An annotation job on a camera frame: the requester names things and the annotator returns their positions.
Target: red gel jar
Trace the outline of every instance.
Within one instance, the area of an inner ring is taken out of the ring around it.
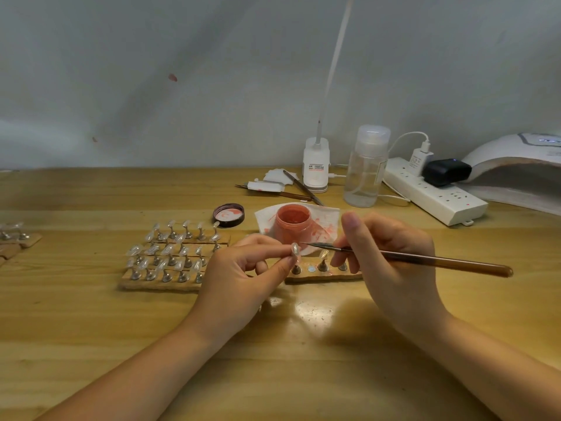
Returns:
[[[288,204],[277,211],[275,223],[270,236],[283,244],[310,242],[312,237],[312,220],[310,210],[298,204]]]

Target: gray wall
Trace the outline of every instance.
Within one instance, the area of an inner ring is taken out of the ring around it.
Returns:
[[[0,0],[0,167],[298,164],[345,2]],[[560,14],[561,0],[356,0],[332,162],[365,123],[423,130],[439,156],[559,132]]]

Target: power strip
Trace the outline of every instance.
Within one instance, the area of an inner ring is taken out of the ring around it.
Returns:
[[[458,186],[449,184],[434,187],[423,177],[415,177],[405,168],[409,162],[403,158],[391,158],[384,172],[384,183],[423,208],[446,226],[464,224],[471,226],[473,219],[481,217],[487,203]]]

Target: clear pump bottle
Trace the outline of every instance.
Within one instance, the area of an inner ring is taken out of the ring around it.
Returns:
[[[366,208],[376,203],[388,161],[390,133],[382,126],[359,128],[345,181],[343,199],[347,204]]]

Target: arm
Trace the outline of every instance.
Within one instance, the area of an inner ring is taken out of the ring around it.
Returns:
[[[267,269],[268,258],[281,260]],[[220,249],[176,329],[38,419],[156,420],[199,368],[247,325],[295,262],[290,245],[264,236]],[[258,276],[250,278],[245,272],[253,269]]]
[[[561,419],[561,372],[454,318],[438,294],[434,268],[388,263],[379,248],[434,255],[429,235],[371,213],[342,217],[352,272],[396,329],[436,359],[503,420]],[[332,264],[346,255],[338,253]]]

